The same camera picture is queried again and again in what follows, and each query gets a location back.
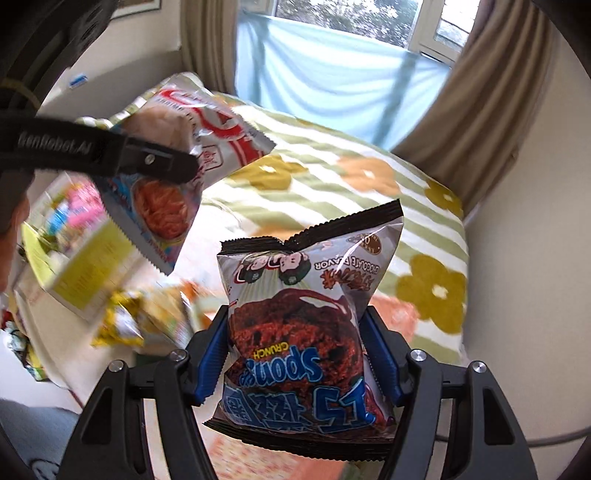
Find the white wall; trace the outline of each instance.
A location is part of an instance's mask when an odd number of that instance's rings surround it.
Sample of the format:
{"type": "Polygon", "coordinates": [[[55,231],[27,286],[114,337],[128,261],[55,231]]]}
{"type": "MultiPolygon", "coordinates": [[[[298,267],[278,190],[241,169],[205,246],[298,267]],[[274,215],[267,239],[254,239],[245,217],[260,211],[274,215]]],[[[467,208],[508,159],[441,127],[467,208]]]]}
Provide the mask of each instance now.
{"type": "Polygon", "coordinates": [[[115,18],[86,50],[58,85],[67,87],[72,76],[94,78],[117,67],[180,46],[180,0],[162,0],[158,11],[115,18]]]}
{"type": "MultiPolygon", "coordinates": [[[[486,361],[526,437],[591,424],[591,80],[560,39],[519,160],[467,229],[466,347],[486,361]]],[[[556,479],[581,442],[538,449],[556,479]]]]}

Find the metal bolt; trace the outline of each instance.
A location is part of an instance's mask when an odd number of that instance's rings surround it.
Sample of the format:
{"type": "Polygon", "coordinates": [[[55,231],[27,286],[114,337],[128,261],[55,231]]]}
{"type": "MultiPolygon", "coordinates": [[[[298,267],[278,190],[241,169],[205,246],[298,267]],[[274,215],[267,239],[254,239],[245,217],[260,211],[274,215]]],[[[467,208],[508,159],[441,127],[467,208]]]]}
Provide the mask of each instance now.
{"type": "Polygon", "coordinates": [[[185,350],[173,350],[170,352],[169,355],[170,359],[173,362],[180,362],[181,360],[185,360],[187,358],[187,352],[185,350]]]}
{"type": "Polygon", "coordinates": [[[422,350],[413,350],[410,352],[410,358],[412,358],[416,362],[423,362],[427,359],[427,354],[422,350]]]}
{"type": "Polygon", "coordinates": [[[472,364],[472,369],[477,374],[483,374],[484,372],[486,372],[486,364],[484,362],[474,362],[472,364]]]}
{"type": "Polygon", "coordinates": [[[109,372],[121,372],[124,365],[123,360],[113,360],[109,364],[109,372]]]}

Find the snack bag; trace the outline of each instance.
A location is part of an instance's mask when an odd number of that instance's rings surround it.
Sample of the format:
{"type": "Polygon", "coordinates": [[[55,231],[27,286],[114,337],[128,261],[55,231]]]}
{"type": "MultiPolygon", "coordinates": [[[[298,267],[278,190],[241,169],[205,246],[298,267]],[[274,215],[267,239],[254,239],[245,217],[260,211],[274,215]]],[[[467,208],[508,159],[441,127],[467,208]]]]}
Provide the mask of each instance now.
{"type": "Polygon", "coordinates": [[[139,174],[93,178],[107,212],[165,274],[174,269],[203,189],[275,147],[196,81],[187,73],[172,76],[117,126],[143,140],[195,155],[199,170],[192,181],[179,186],[139,174]]]}
{"type": "Polygon", "coordinates": [[[85,181],[67,194],[70,202],[67,225],[75,229],[92,226],[103,219],[105,208],[100,201],[100,194],[91,181],[85,181]]]}
{"type": "Polygon", "coordinates": [[[70,204],[67,200],[62,200],[57,208],[53,211],[47,219],[46,232],[47,235],[55,236],[67,223],[68,213],[70,211],[70,204]]]}
{"type": "Polygon", "coordinates": [[[396,200],[285,242],[222,244],[229,341],[239,357],[225,372],[214,415],[225,421],[223,433],[265,429],[335,442],[393,436],[392,407],[374,380],[358,320],[402,224],[396,200]]]}
{"type": "Polygon", "coordinates": [[[184,281],[180,285],[145,290],[116,291],[92,345],[122,343],[151,355],[167,355],[185,348],[195,332],[211,320],[197,307],[202,289],[184,281]]]}

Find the blue cloth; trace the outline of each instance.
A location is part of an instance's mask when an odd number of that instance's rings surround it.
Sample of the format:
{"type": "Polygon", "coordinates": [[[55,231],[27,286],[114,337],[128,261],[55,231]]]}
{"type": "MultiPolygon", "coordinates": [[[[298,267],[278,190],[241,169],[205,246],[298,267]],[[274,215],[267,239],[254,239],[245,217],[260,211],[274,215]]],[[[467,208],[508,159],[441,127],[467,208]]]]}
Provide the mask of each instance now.
{"type": "Polygon", "coordinates": [[[386,150],[435,100],[449,66],[371,38],[242,12],[241,99],[334,128],[386,150]]]}

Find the bedspread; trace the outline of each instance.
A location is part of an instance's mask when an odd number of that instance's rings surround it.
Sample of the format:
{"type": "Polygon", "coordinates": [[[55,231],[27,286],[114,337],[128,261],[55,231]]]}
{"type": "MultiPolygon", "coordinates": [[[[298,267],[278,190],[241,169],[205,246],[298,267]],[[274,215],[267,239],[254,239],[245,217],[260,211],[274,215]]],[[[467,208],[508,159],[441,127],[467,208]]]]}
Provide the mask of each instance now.
{"type": "MultiPolygon", "coordinates": [[[[111,119],[81,121],[110,128],[137,111],[156,88],[111,119]]],[[[460,362],[468,262],[460,200],[416,167],[371,144],[238,98],[218,97],[277,147],[205,191],[202,205],[219,211],[209,218],[227,223],[235,238],[285,239],[399,198],[404,229],[371,304],[413,348],[442,362],[460,362]]],[[[207,230],[200,218],[193,230],[207,230]]],[[[203,262],[203,268],[211,270],[212,264],[203,262]]]]}

